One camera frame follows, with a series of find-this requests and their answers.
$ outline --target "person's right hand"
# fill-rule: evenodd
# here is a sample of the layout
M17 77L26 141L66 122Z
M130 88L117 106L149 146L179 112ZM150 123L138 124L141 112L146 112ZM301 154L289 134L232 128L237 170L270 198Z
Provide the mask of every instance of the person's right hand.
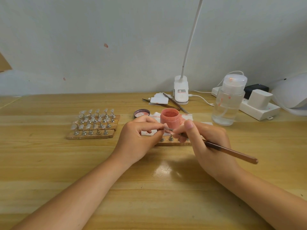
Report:
M201 167L218 182L232 181L240 173L240 166L234 157L215 149L207 148L202 140L201 135L212 143L231 148L224 128L187 120L184 125L174 129L173 132L175 134L186 132Z

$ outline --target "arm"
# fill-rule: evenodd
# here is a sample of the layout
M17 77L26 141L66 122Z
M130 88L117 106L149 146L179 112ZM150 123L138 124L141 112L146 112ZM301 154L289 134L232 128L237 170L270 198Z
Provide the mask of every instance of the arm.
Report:
M248 173L237 164L235 158L205 146L201 135L213 143L231 148L223 128L188 120L174 133L184 131L202 168L275 229L307 229L307 201Z
M151 137L140 136L141 131L163 129L163 124L149 118L140 117L126 123L113 153L106 161L26 217L12 230L81 230L116 180L161 139L163 130Z

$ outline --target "wooden tabletop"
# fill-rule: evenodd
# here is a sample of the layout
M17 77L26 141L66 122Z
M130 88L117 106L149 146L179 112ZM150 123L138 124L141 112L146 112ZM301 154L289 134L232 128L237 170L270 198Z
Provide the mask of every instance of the wooden tabletop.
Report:
M0 230L9 229L104 161L133 112L161 112L142 98L154 93L0 97ZM214 97L201 94L209 102ZM110 139L66 140L81 110L121 115ZM213 108L191 97L185 109L212 122ZM225 127L238 160L253 174L307 199L307 118L285 111L261 122L239 112ZM84 229L271 229L251 208L206 174L191 146L153 148L112 186Z

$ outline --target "white wall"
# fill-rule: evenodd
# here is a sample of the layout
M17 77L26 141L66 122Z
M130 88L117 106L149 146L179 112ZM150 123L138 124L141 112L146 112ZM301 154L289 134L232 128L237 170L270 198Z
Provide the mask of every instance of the white wall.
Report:
M0 0L0 95L170 91L199 0ZM307 70L307 0L204 0L190 89Z

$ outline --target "fingernail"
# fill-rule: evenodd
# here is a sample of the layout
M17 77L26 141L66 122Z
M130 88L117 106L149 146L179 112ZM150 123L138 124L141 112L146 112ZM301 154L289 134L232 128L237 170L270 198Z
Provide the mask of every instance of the fingernail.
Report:
M188 129L191 129L194 127L194 123L191 121L191 120L186 120L185 121L185 128L188 130Z

